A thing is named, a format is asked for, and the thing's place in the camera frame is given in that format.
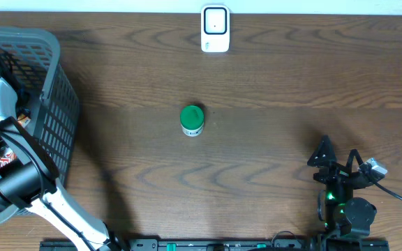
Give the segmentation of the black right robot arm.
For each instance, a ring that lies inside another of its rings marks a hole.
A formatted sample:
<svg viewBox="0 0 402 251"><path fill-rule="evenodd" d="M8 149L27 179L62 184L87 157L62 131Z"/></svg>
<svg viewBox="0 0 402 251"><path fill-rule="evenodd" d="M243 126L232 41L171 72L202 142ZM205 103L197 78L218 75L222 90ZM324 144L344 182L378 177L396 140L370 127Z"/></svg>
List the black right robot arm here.
<svg viewBox="0 0 402 251"><path fill-rule="evenodd" d="M372 186L371 165L364 162L356 149L350 151L347 162L338 163L332 141L324 135L307 165L317 167L313 180L325 185L318 195L318 217L325 223L329 238L358 239L370 234L376 207L354 191Z"/></svg>

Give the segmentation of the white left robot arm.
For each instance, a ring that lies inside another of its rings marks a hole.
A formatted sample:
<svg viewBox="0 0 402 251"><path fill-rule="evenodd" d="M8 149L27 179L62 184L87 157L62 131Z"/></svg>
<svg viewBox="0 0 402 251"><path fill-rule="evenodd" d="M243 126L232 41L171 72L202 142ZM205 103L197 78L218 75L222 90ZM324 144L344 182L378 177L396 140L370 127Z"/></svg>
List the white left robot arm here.
<svg viewBox="0 0 402 251"><path fill-rule="evenodd" d="M14 75L10 54L0 53L0 204L39 215L78 250L129 250L68 194L52 157L20 122L34 97Z"/></svg>

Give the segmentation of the green lid jar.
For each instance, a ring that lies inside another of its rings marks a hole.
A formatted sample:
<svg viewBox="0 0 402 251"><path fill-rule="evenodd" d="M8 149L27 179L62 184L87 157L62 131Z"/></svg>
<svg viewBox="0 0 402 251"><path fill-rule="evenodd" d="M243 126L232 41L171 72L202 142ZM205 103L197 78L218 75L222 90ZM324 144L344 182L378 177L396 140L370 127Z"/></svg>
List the green lid jar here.
<svg viewBox="0 0 402 251"><path fill-rule="evenodd" d="M204 129L204 112L196 105L185 106L180 114L183 133L189 137L200 135Z"/></svg>

